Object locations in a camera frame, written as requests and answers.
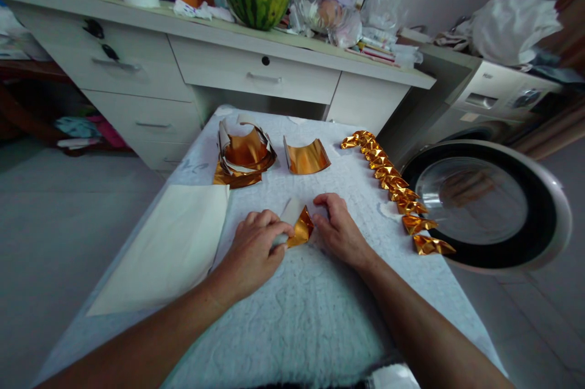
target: desk drawer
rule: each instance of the desk drawer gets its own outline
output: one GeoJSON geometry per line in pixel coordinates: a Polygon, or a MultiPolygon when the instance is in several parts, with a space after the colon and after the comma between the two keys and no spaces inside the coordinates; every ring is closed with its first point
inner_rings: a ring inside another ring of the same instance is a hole
{"type": "Polygon", "coordinates": [[[81,15],[22,3],[14,12],[81,89],[192,101],[192,91],[172,54],[166,34],[99,20],[105,38],[90,35],[81,15]],[[108,58],[101,43],[119,57],[108,58]]]}
{"type": "Polygon", "coordinates": [[[126,142],[150,169],[157,171],[174,171],[191,146],[191,144],[141,140],[126,142]]]}
{"type": "Polygon", "coordinates": [[[188,84],[329,104],[340,71],[169,35],[188,84]]]}
{"type": "Polygon", "coordinates": [[[83,92],[125,140],[190,144],[201,132],[199,113],[192,102],[83,92]]]}

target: washing machine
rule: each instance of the washing machine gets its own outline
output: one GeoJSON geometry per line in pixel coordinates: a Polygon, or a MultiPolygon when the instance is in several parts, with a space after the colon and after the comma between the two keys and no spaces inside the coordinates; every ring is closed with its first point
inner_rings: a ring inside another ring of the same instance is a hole
{"type": "Polygon", "coordinates": [[[561,86],[444,48],[421,51],[437,83],[407,95],[378,142],[439,224],[430,234],[457,250],[450,262],[486,274],[542,268],[569,241],[569,203],[554,175],[501,143],[561,86]]]}

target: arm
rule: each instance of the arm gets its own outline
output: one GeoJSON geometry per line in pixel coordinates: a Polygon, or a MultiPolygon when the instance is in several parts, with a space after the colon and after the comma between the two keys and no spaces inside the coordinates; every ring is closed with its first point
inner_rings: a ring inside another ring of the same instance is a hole
{"type": "Polygon", "coordinates": [[[271,249],[282,233],[293,236],[294,229],[274,212],[250,212],[239,224],[232,248],[201,284],[38,389],[159,387],[210,325],[272,277],[285,256],[285,244],[271,249]]]}
{"type": "Polygon", "coordinates": [[[374,294],[396,345],[422,388],[513,387],[457,328],[420,297],[368,245],[337,194],[315,204],[330,219],[314,222],[334,255],[353,267],[374,294]]]}

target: white tablecloth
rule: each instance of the white tablecloth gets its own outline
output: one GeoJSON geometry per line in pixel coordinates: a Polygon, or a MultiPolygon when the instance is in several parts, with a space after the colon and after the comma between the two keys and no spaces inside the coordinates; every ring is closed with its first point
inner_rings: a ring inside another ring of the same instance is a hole
{"type": "MultiPolygon", "coordinates": [[[[234,126],[238,113],[227,106],[218,108],[167,184],[211,184],[218,158],[218,122],[227,117],[229,127],[234,126]]],[[[483,323],[445,259],[414,252],[412,237],[406,234],[395,204],[388,202],[387,191],[379,188],[363,155],[355,148],[339,148],[341,140],[359,128],[250,114],[270,135],[278,161],[259,184],[232,191],[214,267],[228,250],[235,227],[251,210],[271,209],[280,214],[288,199],[297,196],[311,214],[323,213],[313,205],[313,198],[337,192],[346,199],[366,240],[382,258],[502,369],[483,323]],[[283,135],[290,146],[305,146],[320,138],[331,167],[306,176],[291,174],[283,135]]],[[[386,152],[392,157],[391,150],[386,152]]],[[[51,352],[37,383],[154,311],[85,316],[159,198],[160,194],[51,352]]],[[[319,239],[316,230],[311,244],[287,251],[274,277],[211,326],[185,354],[165,386],[349,385],[387,363],[395,347],[371,294],[353,271],[319,249],[319,239]]]]}

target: hand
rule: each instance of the hand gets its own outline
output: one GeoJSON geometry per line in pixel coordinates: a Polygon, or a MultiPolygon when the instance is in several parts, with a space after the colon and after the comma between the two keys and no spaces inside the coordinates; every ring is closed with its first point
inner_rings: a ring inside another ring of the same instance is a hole
{"type": "Polygon", "coordinates": [[[236,229],[232,247],[209,275],[213,297],[230,307],[250,296],[269,280],[285,257],[286,244],[272,249],[280,234],[294,236],[294,228],[266,209],[250,212],[236,229]]]}
{"type": "Polygon", "coordinates": [[[349,215],[346,201],[337,194],[327,193],[316,196],[313,203],[324,205],[329,211],[330,219],[319,214],[313,216],[329,250],[351,267],[359,269],[368,266],[375,252],[349,215]]]}

